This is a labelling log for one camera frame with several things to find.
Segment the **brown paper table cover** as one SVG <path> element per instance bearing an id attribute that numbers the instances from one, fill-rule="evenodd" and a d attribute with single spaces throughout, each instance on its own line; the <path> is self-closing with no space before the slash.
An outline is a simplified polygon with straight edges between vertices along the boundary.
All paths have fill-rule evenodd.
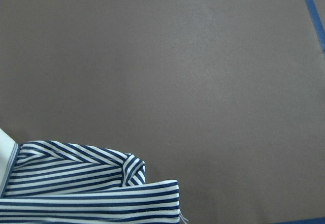
<path id="1" fill-rule="evenodd" d="M 324 216 L 304 0 L 1 0 L 1 128 L 133 153 L 190 223 Z"/>

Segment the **navy white striped polo shirt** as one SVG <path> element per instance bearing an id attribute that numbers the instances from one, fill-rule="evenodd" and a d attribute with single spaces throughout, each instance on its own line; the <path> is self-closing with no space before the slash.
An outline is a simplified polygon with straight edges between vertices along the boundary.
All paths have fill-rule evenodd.
<path id="1" fill-rule="evenodd" d="M 1 223 L 187 223 L 176 180 L 133 154 L 1 132 Z"/>

